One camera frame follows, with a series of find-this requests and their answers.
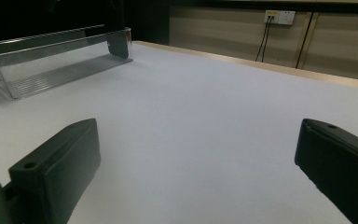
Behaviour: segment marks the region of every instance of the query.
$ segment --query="black cable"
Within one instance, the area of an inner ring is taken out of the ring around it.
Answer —
[[[264,44],[264,48],[263,48],[263,56],[261,57],[261,62],[264,62],[264,52],[266,52],[266,46],[267,46],[267,41],[269,41],[269,27],[272,24],[272,20],[269,21],[268,23],[268,28],[267,28],[267,36],[266,36],[266,43]]]
[[[267,28],[269,28],[269,23],[272,21],[272,19],[273,19],[273,17],[270,17],[270,16],[268,16],[268,18],[267,18],[266,28],[264,29],[264,34],[263,34],[263,40],[261,41],[260,48],[258,49],[258,52],[257,52],[257,57],[255,57],[255,61],[257,61],[257,59],[258,59],[258,55],[260,54],[261,48],[263,48],[264,39],[266,38],[266,31],[267,31]]]

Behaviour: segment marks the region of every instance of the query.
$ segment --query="white wall socket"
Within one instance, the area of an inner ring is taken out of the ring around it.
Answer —
[[[267,22],[269,19],[269,16],[272,17],[271,23],[278,23],[279,19],[279,11],[278,10],[266,10],[266,16],[264,17],[264,22]]]
[[[278,24],[282,25],[292,25],[293,20],[295,19],[295,12],[294,11],[280,11]]]

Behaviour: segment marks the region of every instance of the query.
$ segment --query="transparent container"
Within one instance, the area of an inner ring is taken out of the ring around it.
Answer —
[[[102,26],[0,42],[0,88],[13,100],[131,62],[131,29]]]

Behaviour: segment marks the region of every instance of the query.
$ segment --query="table surface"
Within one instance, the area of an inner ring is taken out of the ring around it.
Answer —
[[[357,80],[142,42],[132,57],[16,102],[0,90],[2,185],[59,130],[96,118],[102,165],[69,223],[350,223],[294,156],[303,118],[358,135]]]

